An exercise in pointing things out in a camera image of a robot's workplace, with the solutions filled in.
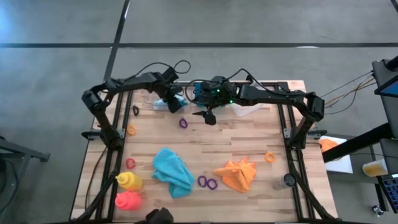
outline orange cloth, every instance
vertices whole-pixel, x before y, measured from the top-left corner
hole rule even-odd
[[[319,140],[319,143],[322,146],[322,148],[321,148],[322,152],[326,152],[327,150],[338,145],[337,142],[332,141],[330,139],[321,139],[321,140]]]
[[[214,175],[222,176],[221,180],[227,186],[238,192],[245,193],[250,189],[250,184],[257,171],[253,162],[248,162],[247,158],[241,162],[228,161],[224,168],[213,171]]]

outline orange ring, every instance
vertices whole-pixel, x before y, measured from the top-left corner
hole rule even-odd
[[[267,152],[267,154],[264,156],[266,158],[267,162],[275,162],[276,156],[273,152]]]
[[[128,127],[127,127],[127,133],[129,133],[130,135],[136,135],[136,129],[135,129],[135,127],[132,125],[132,124],[130,124]]]

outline yellow bottle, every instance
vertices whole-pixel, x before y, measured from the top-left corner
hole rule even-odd
[[[139,190],[142,187],[142,179],[132,172],[122,172],[116,179],[119,186],[126,190]]]

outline red ring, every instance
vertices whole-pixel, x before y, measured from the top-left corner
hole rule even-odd
[[[133,169],[136,166],[136,161],[133,158],[128,158],[126,159],[126,167],[127,169]]]

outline plastic cup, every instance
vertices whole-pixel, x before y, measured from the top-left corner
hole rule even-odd
[[[386,162],[384,159],[374,162],[368,162],[367,164],[364,164],[362,166],[362,170],[369,177],[388,174]]]

